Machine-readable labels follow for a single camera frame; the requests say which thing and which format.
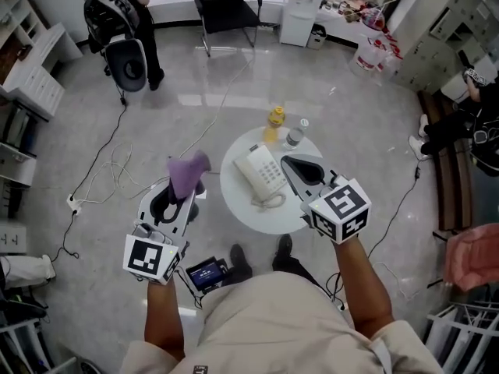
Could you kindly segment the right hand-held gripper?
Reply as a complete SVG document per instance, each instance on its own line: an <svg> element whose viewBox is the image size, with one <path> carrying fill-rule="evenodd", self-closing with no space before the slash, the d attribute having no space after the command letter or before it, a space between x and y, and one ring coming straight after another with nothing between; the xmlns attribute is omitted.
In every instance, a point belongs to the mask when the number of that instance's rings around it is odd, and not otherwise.
<svg viewBox="0 0 499 374"><path fill-rule="evenodd" d="M309 228L342 244L369 223L371 201L354 179L338 173L322 157L285 155L281 169L302 203L301 218Z"/></svg>

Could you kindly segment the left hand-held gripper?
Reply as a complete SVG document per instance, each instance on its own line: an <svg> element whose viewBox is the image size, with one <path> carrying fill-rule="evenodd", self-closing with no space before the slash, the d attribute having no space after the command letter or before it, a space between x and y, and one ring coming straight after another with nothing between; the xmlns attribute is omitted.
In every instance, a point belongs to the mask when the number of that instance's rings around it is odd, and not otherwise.
<svg viewBox="0 0 499 374"><path fill-rule="evenodd" d="M166 285L183 260L190 243L184 237L189 224L200 213L198 202L207 192L193 194L182 201L172 229L170 180L156 184L141 199L136 226L126 236L122 267L139 280Z"/></svg>

